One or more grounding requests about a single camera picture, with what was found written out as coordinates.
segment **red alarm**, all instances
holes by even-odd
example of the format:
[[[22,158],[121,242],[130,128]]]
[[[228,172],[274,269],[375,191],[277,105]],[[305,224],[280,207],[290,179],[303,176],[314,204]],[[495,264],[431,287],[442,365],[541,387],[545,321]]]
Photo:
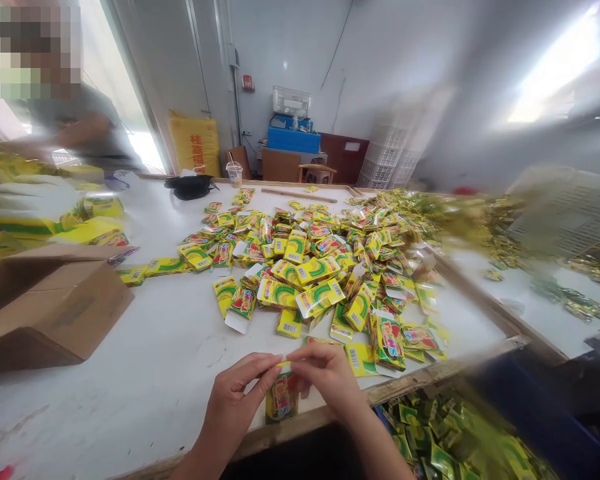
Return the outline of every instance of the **red alarm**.
[[[253,80],[251,79],[250,75],[242,76],[242,88],[243,90],[255,90],[255,88],[253,88]]]

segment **person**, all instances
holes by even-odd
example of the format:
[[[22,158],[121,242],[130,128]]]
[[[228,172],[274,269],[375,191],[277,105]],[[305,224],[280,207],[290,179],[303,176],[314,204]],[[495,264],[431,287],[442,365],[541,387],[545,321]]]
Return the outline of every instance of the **person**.
[[[267,391],[280,373],[282,355],[250,353],[215,378],[200,435],[171,474],[171,480],[219,479],[238,449]],[[310,343],[287,355],[307,398],[314,386],[358,450],[368,479],[415,476],[386,428],[369,408],[341,347]],[[246,386],[259,378],[252,390]]]
[[[64,149],[106,173],[119,169],[147,172],[111,100],[80,81],[80,68],[74,66],[79,61],[72,58],[79,55],[75,48],[79,9],[0,10],[0,18],[11,19],[0,21],[0,52],[12,54],[13,66],[30,70],[36,73],[31,77],[38,78],[36,83],[21,85],[20,98],[31,114],[31,135],[1,145],[30,160],[52,162],[51,152]]]
[[[27,106],[32,134],[4,142],[7,150],[28,159],[50,161],[52,151],[64,149],[106,173],[147,172],[113,103],[102,92],[81,83],[67,98],[29,99]]]

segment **plastic cup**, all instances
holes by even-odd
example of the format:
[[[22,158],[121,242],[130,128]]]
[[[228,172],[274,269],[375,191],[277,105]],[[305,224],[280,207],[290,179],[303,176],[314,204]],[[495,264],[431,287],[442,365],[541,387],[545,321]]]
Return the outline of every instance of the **plastic cup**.
[[[242,188],[242,166],[237,163],[227,165],[227,173],[233,188]]]

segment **bright light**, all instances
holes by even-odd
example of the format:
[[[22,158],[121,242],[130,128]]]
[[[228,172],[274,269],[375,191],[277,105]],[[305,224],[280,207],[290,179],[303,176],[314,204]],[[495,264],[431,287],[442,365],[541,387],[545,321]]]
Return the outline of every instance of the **bright light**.
[[[522,83],[523,94],[510,122],[534,122],[544,110],[544,103],[562,86],[580,75],[596,60],[599,50],[598,24],[595,14],[599,4],[560,37],[538,66]]]

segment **hand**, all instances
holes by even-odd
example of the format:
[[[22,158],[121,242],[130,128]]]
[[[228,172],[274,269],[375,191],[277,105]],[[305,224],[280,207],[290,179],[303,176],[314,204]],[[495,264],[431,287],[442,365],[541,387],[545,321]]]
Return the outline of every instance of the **hand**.
[[[298,390],[306,398],[314,385],[333,414],[344,425],[355,421],[361,411],[369,409],[366,395],[360,390],[349,360],[336,345],[310,343],[287,355],[291,369],[300,375]]]
[[[205,422],[196,445],[202,444],[209,449],[210,455],[229,462],[280,373],[276,364],[281,361],[282,355],[250,353],[220,372],[211,389]],[[245,395],[246,386],[258,377],[258,383]]]
[[[0,144],[2,148],[12,153],[16,153],[27,160],[40,160],[47,163],[53,163],[51,152],[48,148],[35,141],[7,141]]]

